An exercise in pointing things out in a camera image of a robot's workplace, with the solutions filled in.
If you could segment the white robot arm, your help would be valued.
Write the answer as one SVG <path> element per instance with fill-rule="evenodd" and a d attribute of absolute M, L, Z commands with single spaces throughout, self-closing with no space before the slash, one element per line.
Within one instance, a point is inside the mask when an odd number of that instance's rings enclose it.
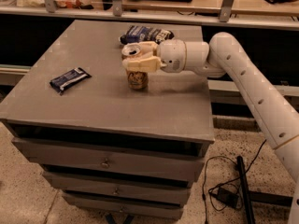
<path fill-rule="evenodd" d="M 250 60 L 228 33 L 211 40 L 168 39 L 130 43 L 121 51 L 122 65 L 130 72 L 191 71 L 198 76 L 227 74 L 239 89 L 270 147 L 299 185 L 299 114 Z"/>

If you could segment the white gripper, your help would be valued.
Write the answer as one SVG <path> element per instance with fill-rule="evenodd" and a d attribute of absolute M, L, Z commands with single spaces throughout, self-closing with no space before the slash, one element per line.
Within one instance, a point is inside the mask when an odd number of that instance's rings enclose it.
<path fill-rule="evenodd" d="M 183 70 L 186 61 L 186 46 L 181 40 L 165 40 L 159 46 L 154 41 L 126 44 L 121 55 L 135 57 L 154 52 L 157 56 L 144 59 L 124 59 L 122 65 L 131 72 L 154 73 L 162 69 L 166 73 L 179 73 Z"/>

